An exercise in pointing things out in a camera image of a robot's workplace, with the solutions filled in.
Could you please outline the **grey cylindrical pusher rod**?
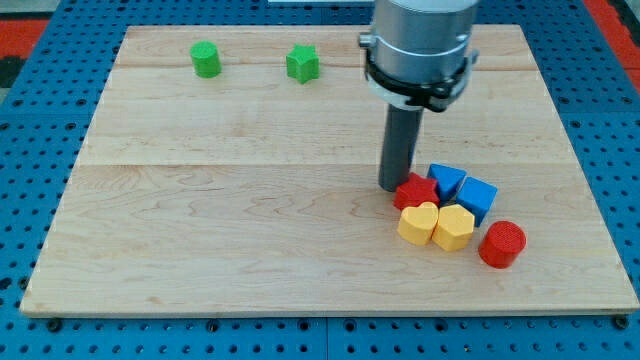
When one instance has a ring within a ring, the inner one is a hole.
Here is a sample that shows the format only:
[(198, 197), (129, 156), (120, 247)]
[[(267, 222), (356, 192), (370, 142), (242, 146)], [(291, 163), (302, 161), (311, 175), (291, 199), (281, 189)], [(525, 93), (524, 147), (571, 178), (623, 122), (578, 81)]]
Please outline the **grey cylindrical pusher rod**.
[(408, 181), (422, 117), (422, 110), (388, 106), (378, 172), (378, 183), (383, 190), (395, 192)]

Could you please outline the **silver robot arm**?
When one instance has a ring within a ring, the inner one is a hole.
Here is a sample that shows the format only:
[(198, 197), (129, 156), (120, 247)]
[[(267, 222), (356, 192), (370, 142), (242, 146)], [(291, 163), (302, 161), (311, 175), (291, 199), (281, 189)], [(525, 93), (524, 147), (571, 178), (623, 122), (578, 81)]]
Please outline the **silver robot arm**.
[(478, 52), (468, 51), (478, 0), (376, 0), (359, 35), (370, 90), (387, 103), (378, 172), (389, 192), (409, 178), (423, 112), (441, 113), (467, 87)]

